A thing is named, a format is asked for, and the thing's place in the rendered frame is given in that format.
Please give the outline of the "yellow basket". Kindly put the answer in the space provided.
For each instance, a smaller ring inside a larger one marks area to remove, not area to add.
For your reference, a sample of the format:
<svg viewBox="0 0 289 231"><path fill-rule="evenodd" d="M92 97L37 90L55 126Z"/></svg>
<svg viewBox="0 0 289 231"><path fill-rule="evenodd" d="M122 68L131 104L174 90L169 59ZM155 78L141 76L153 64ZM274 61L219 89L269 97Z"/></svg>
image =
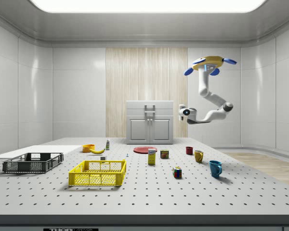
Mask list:
<svg viewBox="0 0 289 231"><path fill-rule="evenodd" d="M84 160L69 172L70 186L121 186L126 174L126 160Z"/></svg>

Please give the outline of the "dark grey basket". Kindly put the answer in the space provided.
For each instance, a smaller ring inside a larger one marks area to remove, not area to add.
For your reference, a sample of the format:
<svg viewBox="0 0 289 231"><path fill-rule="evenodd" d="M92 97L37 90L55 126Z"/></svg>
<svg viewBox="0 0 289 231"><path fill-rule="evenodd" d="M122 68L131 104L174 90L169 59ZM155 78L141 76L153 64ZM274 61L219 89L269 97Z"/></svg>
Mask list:
<svg viewBox="0 0 289 231"><path fill-rule="evenodd" d="M25 153L3 161L5 173L46 173L62 163L63 153Z"/></svg>

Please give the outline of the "yellow and white box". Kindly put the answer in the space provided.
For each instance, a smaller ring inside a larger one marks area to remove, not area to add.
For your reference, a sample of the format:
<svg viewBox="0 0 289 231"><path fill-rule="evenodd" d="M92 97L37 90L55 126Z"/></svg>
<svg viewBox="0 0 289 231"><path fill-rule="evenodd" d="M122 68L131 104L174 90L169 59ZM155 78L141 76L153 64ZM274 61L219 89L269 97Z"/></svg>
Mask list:
<svg viewBox="0 0 289 231"><path fill-rule="evenodd" d="M148 149L148 164L154 165L156 160L156 148L149 148Z"/></svg>

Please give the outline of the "white cabinet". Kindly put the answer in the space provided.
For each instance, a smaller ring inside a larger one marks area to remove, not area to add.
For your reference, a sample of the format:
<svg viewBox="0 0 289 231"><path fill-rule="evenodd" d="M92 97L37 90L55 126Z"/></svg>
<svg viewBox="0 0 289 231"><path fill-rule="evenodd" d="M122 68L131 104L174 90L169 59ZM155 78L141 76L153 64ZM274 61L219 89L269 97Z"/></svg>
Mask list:
<svg viewBox="0 0 289 231"><path fill-rule="evenodd" d="M126 101L127 144L172 144L173 101Z"/></svg>

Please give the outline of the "red plate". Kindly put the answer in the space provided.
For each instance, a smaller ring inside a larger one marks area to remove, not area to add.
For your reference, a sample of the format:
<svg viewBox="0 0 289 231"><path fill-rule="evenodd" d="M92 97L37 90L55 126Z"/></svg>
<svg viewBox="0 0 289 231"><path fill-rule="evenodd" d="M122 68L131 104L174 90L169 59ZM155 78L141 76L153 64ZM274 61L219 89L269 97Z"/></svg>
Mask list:
<svg viewBox="0 0 289 231"><path fill-rule="evenodd" d="M151 147L151 146L140 146L140 147L135 147L134 152L138 154L148 154L148 150L153 149L155 152L157 151L157 148Z"/></svg>

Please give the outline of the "blue mug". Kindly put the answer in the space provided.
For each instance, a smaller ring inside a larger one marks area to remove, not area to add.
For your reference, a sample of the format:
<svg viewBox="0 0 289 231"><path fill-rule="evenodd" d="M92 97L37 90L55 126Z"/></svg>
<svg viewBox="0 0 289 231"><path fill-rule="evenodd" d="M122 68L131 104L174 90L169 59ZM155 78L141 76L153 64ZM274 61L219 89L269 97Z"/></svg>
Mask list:
<svg viewBox="0 0 289 231"><path fill-rule="evenodd" d="M214 178L219 178L220 174L222 173L222 164L216 160L210 160L209 162L211 176Z"/></svg>

